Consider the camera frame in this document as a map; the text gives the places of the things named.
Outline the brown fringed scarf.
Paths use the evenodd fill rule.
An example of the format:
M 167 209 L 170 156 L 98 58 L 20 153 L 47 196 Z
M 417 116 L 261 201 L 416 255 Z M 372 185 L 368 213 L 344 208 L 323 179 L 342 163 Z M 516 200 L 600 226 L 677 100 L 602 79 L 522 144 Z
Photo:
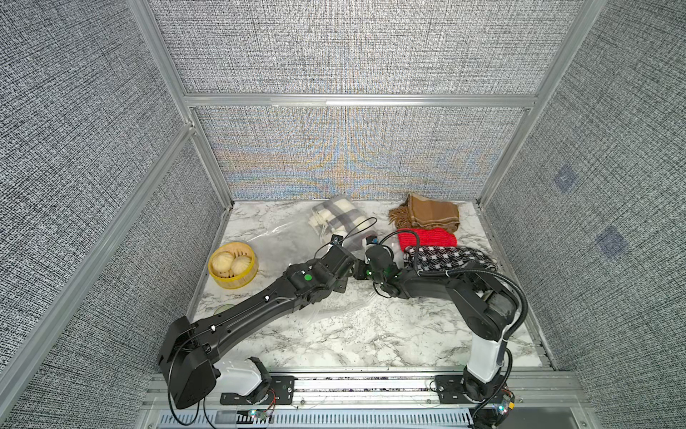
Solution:
M 458 205 L 410 193 L 399 207 L 389 211 L 389 221 L 397 229 L 432 230 L 454 233 L 460 225 Z

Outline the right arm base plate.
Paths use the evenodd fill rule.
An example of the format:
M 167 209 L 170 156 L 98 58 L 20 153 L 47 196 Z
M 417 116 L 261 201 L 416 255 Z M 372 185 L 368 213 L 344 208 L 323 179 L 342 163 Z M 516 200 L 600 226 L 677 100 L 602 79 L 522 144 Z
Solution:
M 507 387 L 504 375 L 496 375 L 488 383 L 471 375 L 468 375 L 466 382 L 462 375 L 436 375 L 432 381 L 432 391 L 439 395 L 441 404 L 479 404 L 485 400 L 495 403 L 516 398 Z

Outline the black white knitted scarf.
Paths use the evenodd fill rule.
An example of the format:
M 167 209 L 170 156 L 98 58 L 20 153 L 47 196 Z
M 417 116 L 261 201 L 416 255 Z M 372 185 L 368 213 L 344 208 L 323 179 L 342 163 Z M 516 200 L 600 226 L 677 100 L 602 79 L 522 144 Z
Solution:
M 439 247 L 421 246 L 408 247 L 404 252 L 403 261 L 406 266 L 413 266 L 414 261 L 420 271 L 447 271 L 468 267 L 482 268 L 496 271 L 496 262 L 485 252 L 465 246 Z

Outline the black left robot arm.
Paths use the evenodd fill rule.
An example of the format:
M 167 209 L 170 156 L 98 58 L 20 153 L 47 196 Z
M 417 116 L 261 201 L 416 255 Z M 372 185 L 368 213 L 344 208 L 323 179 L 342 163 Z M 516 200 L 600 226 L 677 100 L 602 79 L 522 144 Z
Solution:
M 343 293 L 359 259 L 344 248 L 330 248 L 321 258 L 289 266 L 271 285 L 223 313 L 196 322 L 182 316 L 164 336 L 157 359 L 167 384 L 168 400 L 177 409 L 198 405 L 216 387 L 229 382 L 229 392 L 250 402 L 261 401 L 272 378 L 256 357 L 245 369 L 215 365 L 248 336 L 272 321 Z

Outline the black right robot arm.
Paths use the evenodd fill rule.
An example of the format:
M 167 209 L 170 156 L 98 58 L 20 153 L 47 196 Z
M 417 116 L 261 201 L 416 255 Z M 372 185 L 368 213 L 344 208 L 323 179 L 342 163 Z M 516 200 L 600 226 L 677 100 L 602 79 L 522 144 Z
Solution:
M 451 301 L 473 336 L 462 377 L 464 396 L 473 403 L 484 403 L 506 386 L 508 374 L 501 371 L 507 343 L 529 313 L 528 300 L 516 282 L 476 266 L 416 272 L 396 266 L 374 269 L 362 263 L 353 277 L 371 281 L 388 298 Z

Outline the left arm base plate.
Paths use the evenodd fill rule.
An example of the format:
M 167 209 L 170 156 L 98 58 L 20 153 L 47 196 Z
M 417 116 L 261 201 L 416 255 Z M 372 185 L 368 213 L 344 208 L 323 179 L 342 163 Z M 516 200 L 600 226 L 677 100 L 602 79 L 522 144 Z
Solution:
M 240 396 L 237 393 L 222 393 L 220 404 L 223 406 L 257 406 L 291 405 L 295 392 L 296 377 L 292 375 L 272 376 L 268 382 L 262 382 L 253 393 Z

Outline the red knitted scarf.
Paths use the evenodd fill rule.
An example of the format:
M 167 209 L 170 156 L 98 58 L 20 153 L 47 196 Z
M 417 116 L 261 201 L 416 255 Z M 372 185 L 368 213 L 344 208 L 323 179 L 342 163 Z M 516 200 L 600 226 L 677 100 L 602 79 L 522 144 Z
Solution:
M 399 230 L 398 243 L 402 250 L 410 247 L 456 247 L 457 238 L 455 234 L 441 228 L 430 230 L 425 229 L 403 229 Z

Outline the clear plastic vacuum bag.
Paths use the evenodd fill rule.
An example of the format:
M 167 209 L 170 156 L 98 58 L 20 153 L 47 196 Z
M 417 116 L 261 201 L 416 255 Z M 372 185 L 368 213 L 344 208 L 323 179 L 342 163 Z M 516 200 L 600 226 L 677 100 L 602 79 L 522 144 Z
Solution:
M 278 203 L 267 214 L 277 216 L 264 223 L 261 232 L 252 227 L 246 234 L 248 244 L 253 247 L 259 259 L 260 271 L 254 280 L 255 286 L 262 289 L 282 275 L 290 265 L 304 263 L 314 257 L 323 257 L 328 242 L 335 233 L 328 226 L 312 226 L 316 202 L 288 201 Z M 369 236 L 382 238 L 393 230 L 389 225 L 388 211 L 391 201 L 355 201 L 361 215 L 353 221 L 355 232 L 339 232 L 344 237 L 343 246 L 353 255 L 364 257 L 364 239 Z M 319 322 L 331 317 L 346 316 L 370 306 L 379 298 L 374 294 L 369 282 L 359 282 L 349 278 L 346 291 L 334 292 L 320 303 L 296 312 L 290 318 L 306 323 Z

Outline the cream grey plaid scarf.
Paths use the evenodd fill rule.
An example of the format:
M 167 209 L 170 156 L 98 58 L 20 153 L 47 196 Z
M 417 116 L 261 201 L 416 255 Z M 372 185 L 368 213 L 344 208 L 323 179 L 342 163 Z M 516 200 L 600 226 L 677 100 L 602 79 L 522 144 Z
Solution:
M 314 206 L 308 224 L 322 239 L 328 239 L 332 235 L 346 237 L 357 232 L 359 225 L 366 225 L 367 218 L 348 198 L 337 196 Z

